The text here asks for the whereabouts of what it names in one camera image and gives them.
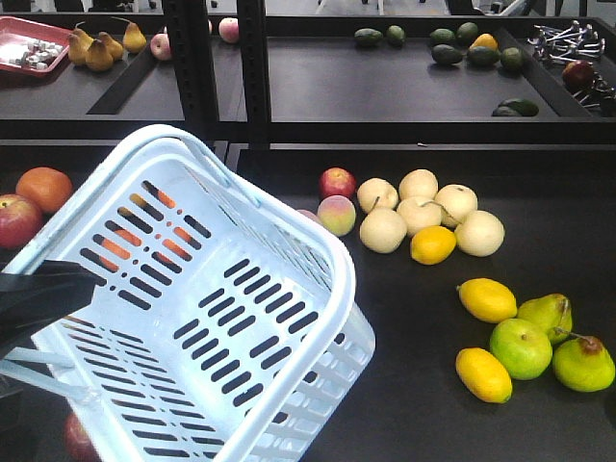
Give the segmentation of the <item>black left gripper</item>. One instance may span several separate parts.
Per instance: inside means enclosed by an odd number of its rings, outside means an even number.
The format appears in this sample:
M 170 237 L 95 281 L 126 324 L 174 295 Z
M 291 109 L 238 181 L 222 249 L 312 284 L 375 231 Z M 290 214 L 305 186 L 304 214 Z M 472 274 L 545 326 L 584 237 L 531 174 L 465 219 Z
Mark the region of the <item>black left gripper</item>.
M 45 261 L 32 274 L 1 275 L 1 356 L 91 302 L 96 276 L 76 263 Z

